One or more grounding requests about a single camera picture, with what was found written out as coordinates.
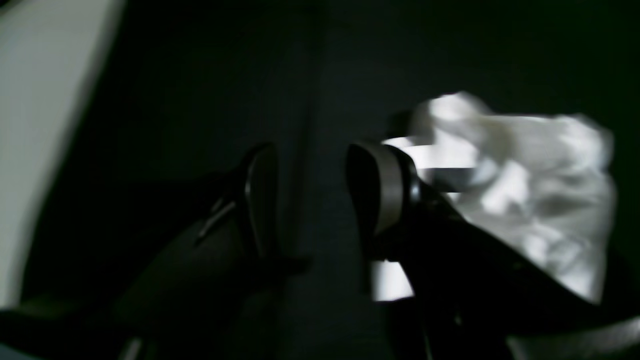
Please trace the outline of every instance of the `crumpled white fabric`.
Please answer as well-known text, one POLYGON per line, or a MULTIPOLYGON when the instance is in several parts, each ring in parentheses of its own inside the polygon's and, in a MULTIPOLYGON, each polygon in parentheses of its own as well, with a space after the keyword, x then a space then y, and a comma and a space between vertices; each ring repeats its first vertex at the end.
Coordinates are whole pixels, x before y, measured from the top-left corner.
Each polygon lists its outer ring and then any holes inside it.
MULTIPOLYGON (((450 194, 467 221, 600 302, 615 204, 610 132, 583 116, 495 115, 458 93, 421 104, 410 134, 385 143, 409 154, 424 181, 443 168, 468 169, 463 188, 450 194)), ((412 293, 387 295, 376 300, 412 293)))

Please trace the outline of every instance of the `dark floor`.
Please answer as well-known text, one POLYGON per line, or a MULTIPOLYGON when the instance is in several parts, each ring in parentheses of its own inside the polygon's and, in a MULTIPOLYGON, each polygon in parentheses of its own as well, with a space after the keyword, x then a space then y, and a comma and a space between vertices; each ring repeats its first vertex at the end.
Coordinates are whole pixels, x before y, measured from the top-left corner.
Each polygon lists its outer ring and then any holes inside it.
POLYGON ((118 252, 136 216, 124 186, 224 171, 270 140, 282 243, 314 259, 287 285, 277 358, 390 359, 380 310, 359 292, 346 147, 458 90, 495 111, 581 112, 612 129, 613 245, 633 261, 631 20, 595 0, 130 0, 40 218, 25 296, 118 252))

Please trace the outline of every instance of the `dark background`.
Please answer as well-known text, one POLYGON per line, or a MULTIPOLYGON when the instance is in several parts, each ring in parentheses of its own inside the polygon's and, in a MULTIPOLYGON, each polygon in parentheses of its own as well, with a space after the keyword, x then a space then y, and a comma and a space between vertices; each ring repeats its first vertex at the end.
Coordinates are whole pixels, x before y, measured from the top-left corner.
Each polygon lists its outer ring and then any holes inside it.
POLYGON ((496 112, 584 113, 613 131, 612 246, 640 275, 636 35, 612 1, 130 0, 42 210, 24 296, 118 253, 143 206, 123 188, 225 171, 269 140, 282 244, 314 260, 287 283, 277 358, 390 359, 360 292, 346 147, 460 90, 496 112))

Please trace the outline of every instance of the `black fabric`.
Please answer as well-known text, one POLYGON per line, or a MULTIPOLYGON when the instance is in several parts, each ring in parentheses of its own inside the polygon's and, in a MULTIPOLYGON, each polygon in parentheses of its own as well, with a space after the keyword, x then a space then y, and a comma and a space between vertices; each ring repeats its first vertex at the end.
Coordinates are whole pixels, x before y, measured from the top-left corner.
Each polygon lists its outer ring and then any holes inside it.
POLYGON ((390 359, 381 310, 359 291, 344 156, 354 139, 382 137, 393 114, 458 90, 495 111, 580 111, 611 128, 613 246, 629 261, 640 249, 637 48, 632 16, 617 6, 130 0, 40 215, 23 297, 117 257, 136 218, 123 209, 142 204, 128 184, 224 172, 273 140, 281 241, 314 260, 287 285, 273 357, 390 359))

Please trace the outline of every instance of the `white wall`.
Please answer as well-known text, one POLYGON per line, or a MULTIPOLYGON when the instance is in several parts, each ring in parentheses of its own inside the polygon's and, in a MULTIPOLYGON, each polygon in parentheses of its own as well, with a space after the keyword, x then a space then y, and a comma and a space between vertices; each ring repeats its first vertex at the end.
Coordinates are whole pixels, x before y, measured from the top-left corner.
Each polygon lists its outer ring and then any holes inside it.
POLYGON ((0 10, 0 307, 16 303, 35 217, 121 5, 22 0, 0 10))

